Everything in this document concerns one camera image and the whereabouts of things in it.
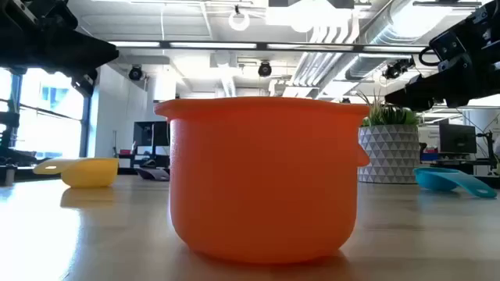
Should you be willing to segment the silver ventilation duct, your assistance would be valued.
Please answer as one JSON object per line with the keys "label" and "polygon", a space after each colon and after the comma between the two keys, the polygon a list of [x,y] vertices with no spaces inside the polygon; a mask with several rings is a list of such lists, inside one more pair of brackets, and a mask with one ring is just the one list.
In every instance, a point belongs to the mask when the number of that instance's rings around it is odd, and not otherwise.
{"label": "silver ventilation duct", "polygon": [[[393,0],[361,36],[362,44],[411,44],[433,28],[423,17],[427,7],[414,6],[415,0]],[[380,64],[382,58],[360,55],[345,72],[347,80],[361,80]]]}

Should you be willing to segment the orange measuring cup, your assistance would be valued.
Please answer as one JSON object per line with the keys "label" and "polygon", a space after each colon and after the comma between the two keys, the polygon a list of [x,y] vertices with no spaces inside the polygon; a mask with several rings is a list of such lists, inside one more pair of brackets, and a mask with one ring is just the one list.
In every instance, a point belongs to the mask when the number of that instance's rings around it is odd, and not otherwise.
{"label": "orange measuring cup", "polygon": [[355,228],[369,109],[304,98],[173,99],[170,214],[193,251],[284,264],[333,254]]}

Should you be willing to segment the large window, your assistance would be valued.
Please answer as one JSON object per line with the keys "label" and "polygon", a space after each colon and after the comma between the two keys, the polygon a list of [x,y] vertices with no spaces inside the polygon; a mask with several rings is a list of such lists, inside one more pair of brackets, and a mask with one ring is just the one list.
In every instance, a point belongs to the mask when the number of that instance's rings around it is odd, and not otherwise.
{"label": "large window", "polygon": [[85,98],[61,73],[29,69],[21,76],[0,68],[0,112],[16,106],[20,124],[9,146],[36,158],[80,155]]}

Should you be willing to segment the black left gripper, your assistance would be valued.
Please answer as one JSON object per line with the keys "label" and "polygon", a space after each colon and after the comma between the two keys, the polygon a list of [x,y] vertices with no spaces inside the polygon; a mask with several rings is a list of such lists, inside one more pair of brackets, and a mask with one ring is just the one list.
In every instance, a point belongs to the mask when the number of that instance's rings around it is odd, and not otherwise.
{"label": "black left gripper", "polygon": [[49,73],[83,76],[118,58],[114,44],[77,32],[78,21],[68,2],[15,0],[15,25],[20,29],[16,73],[40,67]]}

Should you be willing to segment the black beam with light strips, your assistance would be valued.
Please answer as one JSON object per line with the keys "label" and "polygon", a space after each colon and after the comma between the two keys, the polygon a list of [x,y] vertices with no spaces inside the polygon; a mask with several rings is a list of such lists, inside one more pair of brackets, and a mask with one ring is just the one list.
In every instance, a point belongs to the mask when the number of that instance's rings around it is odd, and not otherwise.
{"label": "black beam with light strips", "polygon": [[265,41],[110,41],[118,48],[172,50],[230,50],[257,52],[337,52],[366,54],[418,54],[426,45],[347,44]]}

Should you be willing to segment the succulent in white geometric pot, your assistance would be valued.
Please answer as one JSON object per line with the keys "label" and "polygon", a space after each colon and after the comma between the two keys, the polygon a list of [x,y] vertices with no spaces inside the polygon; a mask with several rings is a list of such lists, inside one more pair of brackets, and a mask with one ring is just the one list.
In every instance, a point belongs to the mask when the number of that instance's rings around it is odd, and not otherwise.
{"label": "succulent in white geometric pot", "polygon": [[381,96],[356,93],[369,107],[358,139],[369,164],[358,168],[363,183],[414,184],[420,165],[418,118],[411,110],[388,104]]}

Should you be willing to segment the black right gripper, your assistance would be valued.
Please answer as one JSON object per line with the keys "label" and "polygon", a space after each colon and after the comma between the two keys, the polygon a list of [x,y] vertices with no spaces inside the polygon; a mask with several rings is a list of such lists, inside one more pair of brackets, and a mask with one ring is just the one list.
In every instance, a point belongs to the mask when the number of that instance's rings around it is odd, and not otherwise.
{"label": "black right gripper", "polygon": [[500,0],[491,0],[430,40],[439,58],[438,74],[417,75],[406,89],[386,94],[387,103],[414,112],[445,101],[449,108],[467,105],[500,91]]}

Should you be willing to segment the yellow measuring cup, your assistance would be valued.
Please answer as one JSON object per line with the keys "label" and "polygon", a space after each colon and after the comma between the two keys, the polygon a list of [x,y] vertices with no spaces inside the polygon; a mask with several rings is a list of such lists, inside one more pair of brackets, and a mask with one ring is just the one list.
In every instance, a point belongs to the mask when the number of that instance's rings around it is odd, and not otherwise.
{"label": "yellow measuring cup", "polygon": [[119,168],[117,158],[51,158],[36,165],[38,175],[60,175],[72,188],[98,188],[113,184]]}

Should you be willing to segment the turquoise measuring cup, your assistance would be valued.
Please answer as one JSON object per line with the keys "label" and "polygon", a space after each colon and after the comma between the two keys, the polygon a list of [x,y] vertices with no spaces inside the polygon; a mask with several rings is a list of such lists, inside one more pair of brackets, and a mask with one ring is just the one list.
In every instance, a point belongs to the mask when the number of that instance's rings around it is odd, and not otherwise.
{"label": "turquoise measuring cup", "polygon": [[462,187],[475,197],[493,199],[498,193],[485,182],[457,169],[421,167],[413,170],[419,186],[434,191],[453,191]]}

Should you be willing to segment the black computer monitor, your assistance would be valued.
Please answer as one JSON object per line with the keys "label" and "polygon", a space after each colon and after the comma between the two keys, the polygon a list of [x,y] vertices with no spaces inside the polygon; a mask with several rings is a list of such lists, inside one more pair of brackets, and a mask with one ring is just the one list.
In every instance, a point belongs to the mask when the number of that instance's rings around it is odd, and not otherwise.
{"label": "black computer monitor", "polygon": [[134,124],[134,143],[139,146],[151,146],[153,122],[136,122]]}
{"label": "black computer monitor", "polygon": [[170,145],[170,125],[168,122],[154,122],[152,130],[155,146]]}
{"label": "black computer monitor", "polygon": [[439,138],[440,152],[468,154],[477,152],[477,137],[474,126],[440,124]]}

